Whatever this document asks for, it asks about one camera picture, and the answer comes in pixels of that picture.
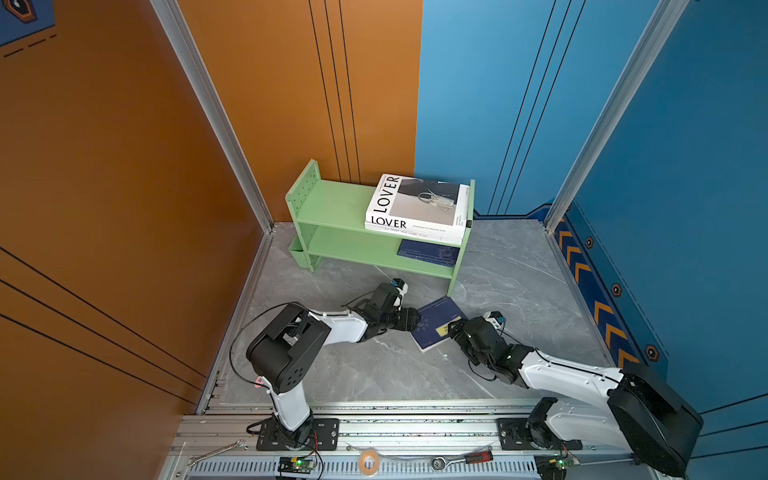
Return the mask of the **small circuit board left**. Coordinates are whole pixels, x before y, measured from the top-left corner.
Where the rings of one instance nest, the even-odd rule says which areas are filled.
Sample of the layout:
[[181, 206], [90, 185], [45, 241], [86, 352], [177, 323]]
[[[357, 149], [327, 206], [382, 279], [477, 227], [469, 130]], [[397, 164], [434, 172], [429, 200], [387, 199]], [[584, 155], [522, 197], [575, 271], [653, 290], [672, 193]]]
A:
[[276, 472], [278, 479], [309, 479], [320, 473], [320, 463], [311, 456], [282, 456], [279, 458]]

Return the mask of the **blue book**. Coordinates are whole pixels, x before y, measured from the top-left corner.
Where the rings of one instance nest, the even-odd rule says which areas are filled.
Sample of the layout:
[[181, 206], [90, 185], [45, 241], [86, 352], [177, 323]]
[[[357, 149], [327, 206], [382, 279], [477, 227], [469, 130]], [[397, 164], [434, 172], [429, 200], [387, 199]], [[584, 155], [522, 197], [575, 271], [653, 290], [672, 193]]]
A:
[[453, 268], [460, 253], [455, 246], [439, 245], [416, 240], [403, 239], [397, 251], [400, 257]]
[[437, 299], [418, 310], [420, 320], [411, 332], [419, 349], [427, 351], [448, 337], [449, 325], [466, 316], [448, 296]]

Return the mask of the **white book with brown pattern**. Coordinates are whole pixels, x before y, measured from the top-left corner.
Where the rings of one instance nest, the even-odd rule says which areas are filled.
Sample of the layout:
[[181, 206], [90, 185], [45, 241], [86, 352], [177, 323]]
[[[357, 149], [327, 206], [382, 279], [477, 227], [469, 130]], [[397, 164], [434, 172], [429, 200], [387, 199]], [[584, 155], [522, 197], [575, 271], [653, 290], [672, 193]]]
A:
[[369, 231], [376, 231], [376, 232], [383, 232], [387, 234], [396, 234], [407, 238], [412, 238], [418, 241], [423, 242], [432, 242], [432, 243], [440, 243], [440, 244], [446, 244], [451, 245], [455, 247], [459, 247], [463, 243], [462, 237], [451, 237], [451, 236], [443, 236], [443, 235], [433, 235], [433, 234], [426, 234], [426, 233], [419, 233], [419, 232], [412, 232], [408, 230], [400, 230], [396, 228], [390, 228], [385, 226], [379, 226], [374, 225], [370, 223], [365, 223], [364, 227], [366, 230]]

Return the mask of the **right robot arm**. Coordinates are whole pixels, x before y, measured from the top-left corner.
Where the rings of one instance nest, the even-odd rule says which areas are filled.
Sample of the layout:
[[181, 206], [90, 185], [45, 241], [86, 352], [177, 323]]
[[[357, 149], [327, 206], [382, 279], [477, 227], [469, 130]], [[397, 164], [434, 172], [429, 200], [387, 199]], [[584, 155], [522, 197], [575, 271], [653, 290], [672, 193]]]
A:
[[483, 365], [510, 385], [545, 391], [527, 428], [542, 449], [575, 441], [631, 451], [673, 477], [685, 475], [703, 428], [702, 416], [644, 364], [599, 367], [561, 358], [502, 334], [499, 312], [457, 319], [447, 326], [473, 366]]

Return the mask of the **tape roll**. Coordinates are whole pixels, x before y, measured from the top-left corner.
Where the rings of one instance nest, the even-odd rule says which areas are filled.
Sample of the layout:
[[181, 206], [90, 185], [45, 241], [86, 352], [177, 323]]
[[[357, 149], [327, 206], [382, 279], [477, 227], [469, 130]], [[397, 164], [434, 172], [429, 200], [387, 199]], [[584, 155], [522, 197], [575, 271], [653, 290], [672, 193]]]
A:
[[378, 473], [380, 469], [381, 458], [373, 449], [367, 449], [360, 452], [358, 457], [358, 468], [365, 477], [371, 477]]

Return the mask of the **white LOVER book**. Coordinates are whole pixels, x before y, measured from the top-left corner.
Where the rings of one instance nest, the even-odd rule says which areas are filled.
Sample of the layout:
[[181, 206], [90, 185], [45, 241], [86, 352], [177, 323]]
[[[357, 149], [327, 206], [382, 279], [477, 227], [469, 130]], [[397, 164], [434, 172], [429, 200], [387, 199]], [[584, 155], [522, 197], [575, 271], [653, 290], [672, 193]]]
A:
[[364, 224], [464, 237], [470, 187], [384, 174], [366, 210]]

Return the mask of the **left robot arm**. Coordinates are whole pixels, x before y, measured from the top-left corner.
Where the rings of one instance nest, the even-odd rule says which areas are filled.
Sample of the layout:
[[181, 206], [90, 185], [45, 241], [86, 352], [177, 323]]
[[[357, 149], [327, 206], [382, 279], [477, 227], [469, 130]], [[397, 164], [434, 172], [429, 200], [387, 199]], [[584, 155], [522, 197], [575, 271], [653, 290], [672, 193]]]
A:
[[312, 436], [313, 413], [303, 379], [325, 346], [362, 343], [390, 330], [411, 332], [421, 319], [403, 306], [407, 283], [394, 278], [341, 312], [318, 312], [289, 302], [252, 340], [245, 357], [270, 394], [278, 434], [292, 448]]

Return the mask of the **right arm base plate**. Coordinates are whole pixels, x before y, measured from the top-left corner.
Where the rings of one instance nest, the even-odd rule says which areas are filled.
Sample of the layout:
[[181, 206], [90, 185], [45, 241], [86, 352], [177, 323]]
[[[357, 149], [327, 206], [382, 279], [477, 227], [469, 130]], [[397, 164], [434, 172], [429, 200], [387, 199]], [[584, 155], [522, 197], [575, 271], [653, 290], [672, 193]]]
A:
[[496, 420], [496, 427], [504, 451], [583, 449], [580, 440], [564, 441], [544, 422], [530, 424], [524, 418], [500, 418]]

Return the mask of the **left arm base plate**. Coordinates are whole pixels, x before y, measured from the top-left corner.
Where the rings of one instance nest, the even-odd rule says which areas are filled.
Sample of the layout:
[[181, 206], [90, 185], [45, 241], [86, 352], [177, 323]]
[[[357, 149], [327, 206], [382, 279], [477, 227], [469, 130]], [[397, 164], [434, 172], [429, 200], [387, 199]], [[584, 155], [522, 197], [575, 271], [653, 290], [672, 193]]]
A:
[[296, 431], [289, 431], [275, 416], [265, 420], [258, 432], [258, 451], [335, 451], [339, 439], [338, 418], [310, 416]]

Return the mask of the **small circuit board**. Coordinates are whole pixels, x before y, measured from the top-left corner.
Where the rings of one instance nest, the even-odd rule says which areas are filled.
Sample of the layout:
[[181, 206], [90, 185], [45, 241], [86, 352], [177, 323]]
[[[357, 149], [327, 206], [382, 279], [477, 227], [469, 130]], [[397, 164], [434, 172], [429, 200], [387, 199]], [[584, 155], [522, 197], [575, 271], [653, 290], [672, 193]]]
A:
[[535, 457], [536, 470], [542, 480], [565, 480], [568, 469], [574, 465], [572, 458]]
[[320, 463], [311, 456], [282, 456], [279, 458], [276, 472], [278, 479], [309, 479], [320, 473]]

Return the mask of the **green two-tier shelf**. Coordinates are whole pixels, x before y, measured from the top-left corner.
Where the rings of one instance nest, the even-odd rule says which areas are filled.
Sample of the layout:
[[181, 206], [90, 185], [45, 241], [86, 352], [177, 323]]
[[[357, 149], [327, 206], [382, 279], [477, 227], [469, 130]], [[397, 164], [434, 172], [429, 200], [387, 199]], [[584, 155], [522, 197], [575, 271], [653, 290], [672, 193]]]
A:
[[471, 234], [464, 228], [458, 258], [453, 267], [402, 257], [406, 237], [391, 231], [368, 230], [364, 213], [374, 195], [372, 186], [324, 180], [319, 164], [311, 159], [285, 196], [301, 252], [297, 264], [314, 272], [324, 258], [355, 262], [450, 281], [454, 293], [461, 263]]

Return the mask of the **small circuit board right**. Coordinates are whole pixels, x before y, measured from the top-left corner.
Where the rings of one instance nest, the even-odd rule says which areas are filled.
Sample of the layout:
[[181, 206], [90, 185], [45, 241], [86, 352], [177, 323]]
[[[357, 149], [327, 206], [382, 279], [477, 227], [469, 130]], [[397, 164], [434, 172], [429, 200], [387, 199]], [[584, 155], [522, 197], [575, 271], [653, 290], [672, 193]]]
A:
[[572, 458], [535, 457], [536, 470], [542, 480], [565, 480], [568, 469], [574, 465]]

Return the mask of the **silver wrench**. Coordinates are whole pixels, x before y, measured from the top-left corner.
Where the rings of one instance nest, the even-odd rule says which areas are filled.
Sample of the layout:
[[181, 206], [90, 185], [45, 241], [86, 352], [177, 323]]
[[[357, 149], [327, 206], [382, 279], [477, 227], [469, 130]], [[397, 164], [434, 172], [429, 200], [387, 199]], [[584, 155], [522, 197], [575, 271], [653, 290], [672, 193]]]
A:
[[189, 460], [189, 462], [188, 462], [188, 466], [190, 468], [192, 468], [193, 466], [197, 465], [198, 463], [201, 463], [201, 462], [203, 462], [205, 460], [211, 459], [211, 458], [216, 457], [218, 455], [229, 453], [229, 452], [234, 451], [234, 450], [248, 450], [248, 449], [249, 449], [249, 447], [246, 444], [246, 442], [244, 440], [240, 439], [240, 440], [237, 440], [236, 442], [231, 443], [229, 445], [217, 448], [217, 449], [212, 450], [212, 451], [210, 451], [208, 453], [205, 453], [203, 455], [199, 455], [199, 456], [191, 458]]

